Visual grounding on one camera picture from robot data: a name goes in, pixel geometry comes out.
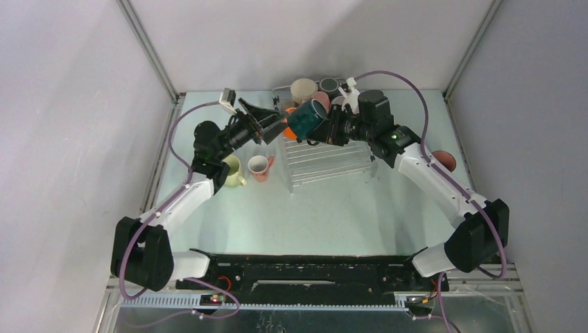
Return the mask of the orange mug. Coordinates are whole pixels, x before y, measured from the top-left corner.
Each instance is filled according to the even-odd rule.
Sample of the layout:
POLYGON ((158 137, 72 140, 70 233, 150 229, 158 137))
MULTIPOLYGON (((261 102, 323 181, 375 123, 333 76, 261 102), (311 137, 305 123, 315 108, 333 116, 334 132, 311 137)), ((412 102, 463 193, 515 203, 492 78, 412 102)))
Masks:
MULTIPOLYGON (((287 116, 289 116, 293 111, 296 110, 296 107, 290 107, 285 109, 285 113, 287 116)), ((296 141, 297 140, 297 136, 296 134, 291 130, 291 128, 289 126, 287 126, 284 131, 282 132, 283 136, 285 136, 285 138, 289 139, 289 140, 293 140, 296 141)))

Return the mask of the dark teal mug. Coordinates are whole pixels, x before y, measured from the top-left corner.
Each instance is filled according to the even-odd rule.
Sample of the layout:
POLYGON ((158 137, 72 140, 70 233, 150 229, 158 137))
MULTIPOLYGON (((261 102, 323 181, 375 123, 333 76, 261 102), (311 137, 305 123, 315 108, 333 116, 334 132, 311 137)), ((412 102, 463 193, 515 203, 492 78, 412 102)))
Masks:
POLYGON ((298 139, 308 136, 327 119, 327 109, 317 99, 309 99, 286 118, 288 127, 298 139))

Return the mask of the mauve grey mug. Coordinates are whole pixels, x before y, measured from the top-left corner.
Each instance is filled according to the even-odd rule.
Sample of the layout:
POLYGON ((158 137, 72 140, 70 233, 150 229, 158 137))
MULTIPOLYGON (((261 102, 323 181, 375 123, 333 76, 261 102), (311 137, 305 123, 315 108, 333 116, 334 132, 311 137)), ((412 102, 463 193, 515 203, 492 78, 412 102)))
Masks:
POLYGON ((329 109, 333 109, 333 108, 344 108, 344 104, 345 104, 345 97, 344 96, 337 96, 336 98, 334 98, 329 106, 329 109))

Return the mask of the small salmon pink mug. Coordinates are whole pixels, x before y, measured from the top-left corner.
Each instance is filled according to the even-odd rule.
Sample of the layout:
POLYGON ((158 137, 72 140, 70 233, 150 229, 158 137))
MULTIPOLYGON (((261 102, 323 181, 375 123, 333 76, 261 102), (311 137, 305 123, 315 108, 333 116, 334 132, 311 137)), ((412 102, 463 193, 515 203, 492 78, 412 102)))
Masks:
POLYGON ((249 159, 248 170, 257 182, 267 181, 270 173, 270 168, 274 164, 274 156, 256 155, 249 159))

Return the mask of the light green mug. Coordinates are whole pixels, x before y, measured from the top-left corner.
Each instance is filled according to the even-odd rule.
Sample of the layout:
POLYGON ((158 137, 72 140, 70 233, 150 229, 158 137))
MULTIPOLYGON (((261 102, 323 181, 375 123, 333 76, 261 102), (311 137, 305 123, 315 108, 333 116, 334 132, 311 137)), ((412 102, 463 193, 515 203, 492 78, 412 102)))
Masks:
POLYGON ((229 155, 223 161, 230 168, 224 185, 226 187, 245 186, 247 181, 243 176, 243 169, 240 159, 238 159, 238 157, 235 155, 229 155))

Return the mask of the pink patterned mug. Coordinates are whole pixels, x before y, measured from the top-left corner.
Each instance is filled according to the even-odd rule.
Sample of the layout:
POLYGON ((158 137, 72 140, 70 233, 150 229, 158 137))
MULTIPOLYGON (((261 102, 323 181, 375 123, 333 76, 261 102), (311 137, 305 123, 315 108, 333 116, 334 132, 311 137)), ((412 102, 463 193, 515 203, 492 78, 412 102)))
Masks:
POLYGON ((456 170, 457 162, 452 154, 447 151, 434 151, 432 154, 448 171, 453 172, 456 170))

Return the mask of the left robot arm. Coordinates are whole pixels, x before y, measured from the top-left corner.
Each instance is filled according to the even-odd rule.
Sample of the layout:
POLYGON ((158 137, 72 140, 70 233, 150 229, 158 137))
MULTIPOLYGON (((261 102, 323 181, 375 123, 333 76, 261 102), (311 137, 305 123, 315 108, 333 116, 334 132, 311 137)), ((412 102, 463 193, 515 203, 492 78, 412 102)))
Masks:
POLYGON ((160 291, 170 281, 193 281, 203 289, 218 283, 219 270, 210 264, 211 256, 200 250, 175 252, 171 238, 204 202, 225 185, 230 167, 225 158, 248 142, 269 144, 286 127, 286 116, 238 99, 203 103, 220 106, 230 113, 224 128, 213 121, 199 123, 193 132, 193 159, 181 160, 187 168, 186 179, 162 203, 131 218, 123 217, 116 225, 111 273, 119 280, 123 297, 131 300, 125 283, 141 287, 141 292, 160 291))

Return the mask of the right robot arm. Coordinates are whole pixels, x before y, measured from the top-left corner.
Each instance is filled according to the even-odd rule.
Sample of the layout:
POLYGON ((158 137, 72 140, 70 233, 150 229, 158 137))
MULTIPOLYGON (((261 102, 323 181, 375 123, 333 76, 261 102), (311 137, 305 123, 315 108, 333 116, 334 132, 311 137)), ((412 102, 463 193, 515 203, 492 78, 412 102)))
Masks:
POLYGON ((458 270, 469 273, 498 255, 507 264, 510 209, 501 199, 489 201, 461 184, 426 147, 424 137, 394 120, 388 98, 380 90, 358 96, 358 109, 333 104, 318 140, 343 146, 365 142, 372 154, 415 183, 440 208, 453 234, 443 243, 415 253, 403 279, 413 290, 423 289, 431 276, 458 270))

